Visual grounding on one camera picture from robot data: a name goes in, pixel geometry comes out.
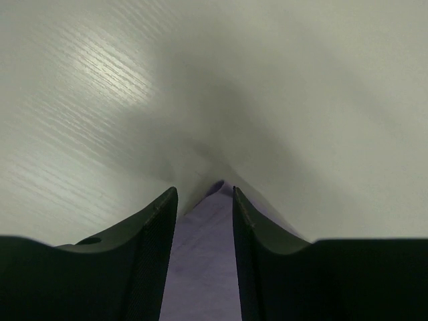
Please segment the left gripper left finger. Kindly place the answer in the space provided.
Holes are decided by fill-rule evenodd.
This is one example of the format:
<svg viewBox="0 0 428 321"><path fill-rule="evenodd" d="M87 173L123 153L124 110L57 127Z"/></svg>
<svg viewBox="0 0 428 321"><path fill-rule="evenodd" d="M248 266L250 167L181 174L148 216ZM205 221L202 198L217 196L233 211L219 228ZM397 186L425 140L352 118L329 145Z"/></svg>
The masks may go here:
<svg viewBox="0 0 428 321"><path fill-rule="evenodd" d="M167 189L78 243L1 237L2 320L158 320L177 219Z"/></svg>

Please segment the purple t shirt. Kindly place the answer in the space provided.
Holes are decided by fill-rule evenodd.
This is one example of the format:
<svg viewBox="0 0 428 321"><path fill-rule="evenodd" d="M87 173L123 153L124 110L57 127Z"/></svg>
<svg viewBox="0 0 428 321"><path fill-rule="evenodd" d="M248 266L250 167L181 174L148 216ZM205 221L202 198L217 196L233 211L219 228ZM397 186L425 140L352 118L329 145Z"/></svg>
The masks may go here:
<svg viewBox="0 0 428 321"><path fill-rule="evenodd" d="M160 320L241 319L232 204L232 186L217 181L177 220Z"/></svg>

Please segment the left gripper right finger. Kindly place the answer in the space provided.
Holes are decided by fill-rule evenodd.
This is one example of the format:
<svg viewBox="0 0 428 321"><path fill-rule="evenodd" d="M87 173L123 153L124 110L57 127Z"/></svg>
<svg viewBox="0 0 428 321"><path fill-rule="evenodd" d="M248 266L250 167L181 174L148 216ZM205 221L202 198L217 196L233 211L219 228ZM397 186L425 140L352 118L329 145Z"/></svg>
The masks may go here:
<svg viewBox="0 0 428 321"><path fill-rule="evenodd" d="M426 239L310 243L233 190L244 320L426 320Z"/></svg>

